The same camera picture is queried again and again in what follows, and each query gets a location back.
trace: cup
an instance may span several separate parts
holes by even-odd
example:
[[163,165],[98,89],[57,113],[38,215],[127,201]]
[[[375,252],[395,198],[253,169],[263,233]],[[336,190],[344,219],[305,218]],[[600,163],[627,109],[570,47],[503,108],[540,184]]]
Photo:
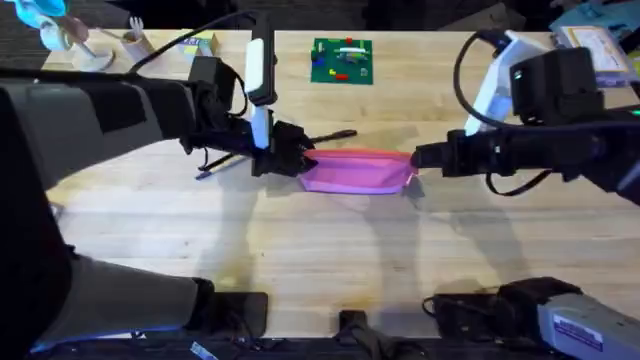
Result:
[[144,59],[155,50],[144,33],[139,35],[133,30],[124,33],[120,43],[133,62]]

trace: small box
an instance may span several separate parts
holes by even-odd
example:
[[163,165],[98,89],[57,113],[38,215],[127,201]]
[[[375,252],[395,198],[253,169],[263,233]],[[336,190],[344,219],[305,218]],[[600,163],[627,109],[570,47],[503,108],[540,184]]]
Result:
[[611,33],[597,26],[561,26],[554,32],[558,48],[586,47],[591,52],[596,81],[601,88],[624,87],[640,81],[631,59]]
[[214,56],[218,46],[219,43],[215,33],[208,30],[185,39],[178,45],[178,48],[188,59],[193,60],[196,56]]

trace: pink fabric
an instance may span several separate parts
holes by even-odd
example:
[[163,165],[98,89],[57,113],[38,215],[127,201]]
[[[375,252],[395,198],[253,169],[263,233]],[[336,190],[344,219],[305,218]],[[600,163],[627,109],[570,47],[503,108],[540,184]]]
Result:
[[346,194],[393,194],[418,170],[411,154],[367,149],[308,150],[318,165],[300,175],[307,191]]

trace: wooden tabletop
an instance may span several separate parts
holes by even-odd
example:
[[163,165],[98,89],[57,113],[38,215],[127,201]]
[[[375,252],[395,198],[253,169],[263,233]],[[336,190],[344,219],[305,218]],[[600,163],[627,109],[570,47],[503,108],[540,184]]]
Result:
[[[147,31],[156,47],[177,31]],[[455,56],[469,33],[278,32],[273,107],[311,136],[354,128],[330,147],[412,151],[462,128],[453,95]],[[547,34],[528,34],[542,41]],[[373,40],[374,85],[310,83],[314,37]],[[112,44],[112,72],[131,61]],[[218,33],[219,56],[244,73],[248,32]],[[477,44],[463,67],[473,99],[492,49]],[[46,69],[70,69],[52,54]],[[176,49],[145,67],[147,76],[186,79]],[[629,89],[607,91],[610,106],[637,103]],[[219,289],[270,295],[270,336],[328,336],[341,309],[363,309],[393,335],[433,335],[422,298],[474,291],[533,276],[554,276],[628,315],[640,317],[640,208],[586,180],[552,177],[513,199],[490,194],[480,177],[444,179],[421,171],[402,195],[305,193],[296,179],[250,176],[247,161],[195,181],[201,153],[175,141],[87,169],[49,192],[66,205],[68,243],[99,259],[168,274],[213,279]],[[498,179],[511,189],[533,176]]]

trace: green circuit board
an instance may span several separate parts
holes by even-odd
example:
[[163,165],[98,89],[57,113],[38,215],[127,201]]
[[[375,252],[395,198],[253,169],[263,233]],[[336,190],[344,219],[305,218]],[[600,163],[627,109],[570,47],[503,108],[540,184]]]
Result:
[[316,38],[310,61],[311,82],[373,85],[371,40]]

